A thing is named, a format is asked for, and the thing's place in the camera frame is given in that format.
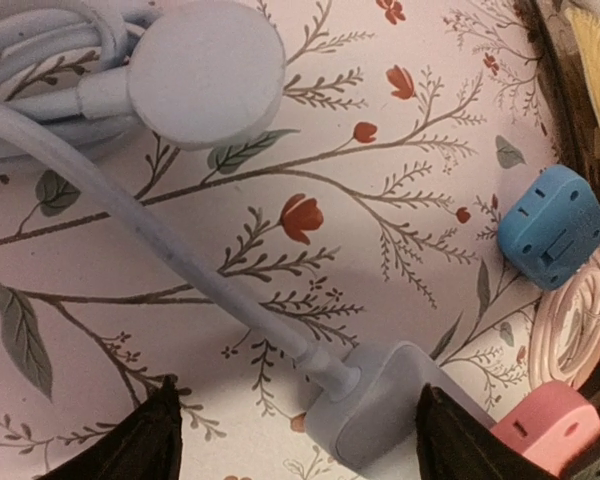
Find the pink adapter plug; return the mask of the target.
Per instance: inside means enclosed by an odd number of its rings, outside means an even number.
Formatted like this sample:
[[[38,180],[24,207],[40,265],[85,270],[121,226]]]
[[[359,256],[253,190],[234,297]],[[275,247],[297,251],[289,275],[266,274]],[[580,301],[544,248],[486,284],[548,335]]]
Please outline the pink adapter plug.
[[[596,408],[569,384],[532,390],[491,433],[527,460],[558,476],[600,437]]]

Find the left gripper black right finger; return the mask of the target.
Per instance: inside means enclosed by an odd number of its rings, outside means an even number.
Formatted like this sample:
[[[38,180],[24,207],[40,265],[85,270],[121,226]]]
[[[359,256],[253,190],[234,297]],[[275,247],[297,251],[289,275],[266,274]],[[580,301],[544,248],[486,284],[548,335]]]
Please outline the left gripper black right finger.
[[[497,439],[439,387],[423,387],[416,409],[423,479],[532,480],[550,474]]]

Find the cyan adapter plug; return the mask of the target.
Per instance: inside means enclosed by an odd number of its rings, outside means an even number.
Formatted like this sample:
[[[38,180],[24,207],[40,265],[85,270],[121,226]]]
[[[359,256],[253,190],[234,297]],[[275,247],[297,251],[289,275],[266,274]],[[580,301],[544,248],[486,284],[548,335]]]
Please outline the cyan adapter plug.
[[[600,246],[600,203],[563,165],[547,168],[499,223],[503,256],[545,291],[564,285]]]

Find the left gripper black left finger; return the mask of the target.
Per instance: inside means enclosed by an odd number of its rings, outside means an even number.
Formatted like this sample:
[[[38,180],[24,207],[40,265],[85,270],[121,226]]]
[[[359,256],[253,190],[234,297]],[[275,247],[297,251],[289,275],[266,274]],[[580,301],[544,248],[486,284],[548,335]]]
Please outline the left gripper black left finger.
[[[182,418],[171,378],[111,432],[43,477],[47,480],[136,480],[180,476]]]

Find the grey small power strip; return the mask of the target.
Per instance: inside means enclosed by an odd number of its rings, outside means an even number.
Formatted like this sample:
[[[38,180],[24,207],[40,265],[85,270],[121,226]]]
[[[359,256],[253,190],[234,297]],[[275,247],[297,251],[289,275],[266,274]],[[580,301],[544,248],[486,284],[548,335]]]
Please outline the grey small power strip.
[[[345,467],[361,473],[416,428],[423,387],[440,387],[486,427],[495,420],[417,345],[361,345],[341,360],[322,347],[300,367],[322,392],[305,416],[306,432]]]

